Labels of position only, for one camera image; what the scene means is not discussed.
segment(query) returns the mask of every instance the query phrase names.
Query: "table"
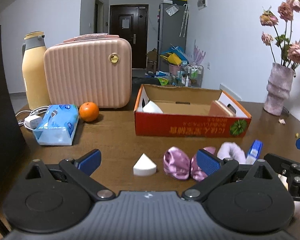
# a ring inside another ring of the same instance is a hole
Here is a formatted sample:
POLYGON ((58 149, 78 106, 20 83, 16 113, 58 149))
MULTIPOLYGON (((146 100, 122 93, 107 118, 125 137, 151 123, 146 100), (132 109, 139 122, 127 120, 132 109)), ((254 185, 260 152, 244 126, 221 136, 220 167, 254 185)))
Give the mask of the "table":
MULTIPOLYGON (((122 109, 102 110, 93 123, 79 122, 74 136, 73 146, 39 146, 31 132, 24 127, 22 133, 31 150, 25 154, 19 170, 21 171, 32 159, 39 158, 46 164, 58 163, 68 157, 79 158, 94 148, 102 152, 102 164, 91 175, 93 179, 113 190, 169 191, 179 194, 195 184, 193 179, 179 181, 163 172, 164 152, 172 146, 179 147, 191 158, 198 149, 213 146, 218 149, 226 141, 235 142, 245 152, 252 142, 263 142, 261 157, 274 153, 300 162, 300 150, 295 146, 295 134, 300 134, 300 122, 292 115, 284 116, 286 125, 278 122, 279 117, 263 110, 263 104, 242 102, 251 113, 252 121, 244 138, 174 138, 143 137, 135 135, 133 108, 138 89, 132 92, 131 100, 122 109), (150 177, 133 176, 133 165, 145 153, 157 164, 157 173, 150 177)), ((289 232, 300 239, 300 221, 293 223, 289 232)))

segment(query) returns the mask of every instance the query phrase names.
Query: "gray refrigerator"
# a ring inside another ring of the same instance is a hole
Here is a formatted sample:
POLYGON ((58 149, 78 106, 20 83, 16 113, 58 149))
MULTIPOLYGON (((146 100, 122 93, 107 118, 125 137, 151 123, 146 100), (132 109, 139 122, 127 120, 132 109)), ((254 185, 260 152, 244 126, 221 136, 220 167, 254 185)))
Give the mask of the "gray refrigerator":
POLYGON ((166 12, 166 8, 168 8, 169 6, 171 6, 171 4, 163 2, 160 4, 160 13, 158 20, 158 70, 164 72, 169 71, 169 66, 167 61, 160 57, 160 54, 171 48, 171 45, 175 47, 180 46, 181 48, 186 50, 186 35, 183 37, 185 27, 183 27, 181 37, 179 36, 183 20, 183 13, 186 7, 178 5, 179 10, 172 16, 169 16, 169 14, 166 12))

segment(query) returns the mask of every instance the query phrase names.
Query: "green flower graphic on box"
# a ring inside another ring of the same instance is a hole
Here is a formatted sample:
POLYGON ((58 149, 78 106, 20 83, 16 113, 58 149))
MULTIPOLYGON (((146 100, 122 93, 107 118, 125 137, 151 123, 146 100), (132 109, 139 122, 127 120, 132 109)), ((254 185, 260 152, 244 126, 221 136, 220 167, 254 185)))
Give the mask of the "green flower graphic on box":
POLYGON ((232 136, 239 136, 244 132, 244 130, 247 128, 248 123, 246 120, 241 119, 236 122, 234 122, 233 125, 230 127, 230 134, 232 136))

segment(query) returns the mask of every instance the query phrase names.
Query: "gold round emblem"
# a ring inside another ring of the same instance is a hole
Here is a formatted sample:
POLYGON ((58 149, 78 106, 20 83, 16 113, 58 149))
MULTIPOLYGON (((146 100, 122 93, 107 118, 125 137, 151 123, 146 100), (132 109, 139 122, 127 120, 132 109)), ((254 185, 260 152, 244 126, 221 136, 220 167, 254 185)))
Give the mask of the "gold round emblem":
POLYGON ((111 63, 117 63, 119 61, 119 57, 117 54, 111 54, 110 55, 110 61, 111 63))

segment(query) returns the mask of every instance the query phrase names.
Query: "open cardboard box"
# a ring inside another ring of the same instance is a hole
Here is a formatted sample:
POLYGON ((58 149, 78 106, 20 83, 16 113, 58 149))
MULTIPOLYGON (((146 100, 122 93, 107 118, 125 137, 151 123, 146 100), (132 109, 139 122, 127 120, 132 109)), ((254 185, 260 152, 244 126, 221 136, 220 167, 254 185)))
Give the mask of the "open cardboard box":
POLYGON ((147 84, 140 87, 134 118, 136 135, 173 137, 243 137, 251 122, 248 111, 222 90, 147 84), (150 100, 164 114, 144 113, 150 100), (213 100, 232 106, 236 117, 208 116, 213 100))

